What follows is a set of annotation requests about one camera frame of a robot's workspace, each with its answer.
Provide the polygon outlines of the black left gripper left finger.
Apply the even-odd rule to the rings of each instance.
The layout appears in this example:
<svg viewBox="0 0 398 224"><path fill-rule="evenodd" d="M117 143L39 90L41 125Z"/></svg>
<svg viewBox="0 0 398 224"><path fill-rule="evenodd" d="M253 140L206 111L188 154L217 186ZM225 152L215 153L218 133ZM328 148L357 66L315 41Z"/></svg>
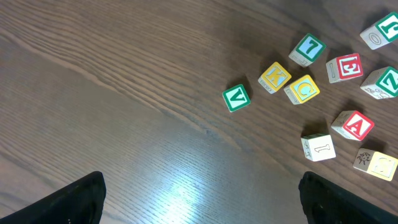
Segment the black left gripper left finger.
<svg viewBox="0 0 398 224"><path fill-rule="evenodd" d="M105 197L103 174L94 171L32 205L1 218L1 223L99 224Z"/></svg>

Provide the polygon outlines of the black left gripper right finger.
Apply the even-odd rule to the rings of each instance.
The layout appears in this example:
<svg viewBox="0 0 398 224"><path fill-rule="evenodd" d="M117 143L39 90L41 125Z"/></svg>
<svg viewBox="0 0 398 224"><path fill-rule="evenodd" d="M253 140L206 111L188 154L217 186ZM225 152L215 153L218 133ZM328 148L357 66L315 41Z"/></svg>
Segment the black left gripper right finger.
<svg viewBox="0 0 398 224"><path fill-rule="evenodd" d="M298 185L300 202L312 224L397 224L393 215L361 197L307 171Z"/></svg>

